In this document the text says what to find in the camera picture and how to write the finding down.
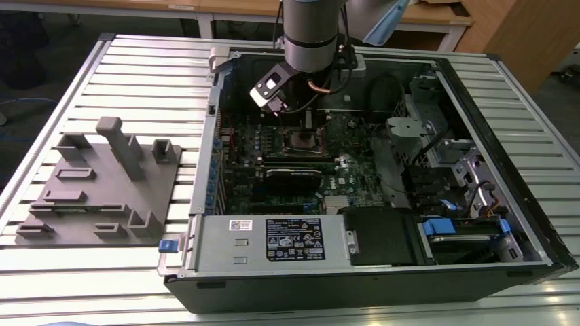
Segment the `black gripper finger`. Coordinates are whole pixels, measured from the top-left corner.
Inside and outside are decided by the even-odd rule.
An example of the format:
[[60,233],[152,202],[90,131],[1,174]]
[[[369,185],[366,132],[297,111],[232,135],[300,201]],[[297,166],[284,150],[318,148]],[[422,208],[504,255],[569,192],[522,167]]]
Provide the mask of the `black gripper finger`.
[[313,127],[313,122],[312,122],[312,109],[305,109],[304,121],[300,129],[300,139],[302,141],[308,141],[314,135],[316,135],[316,128]]

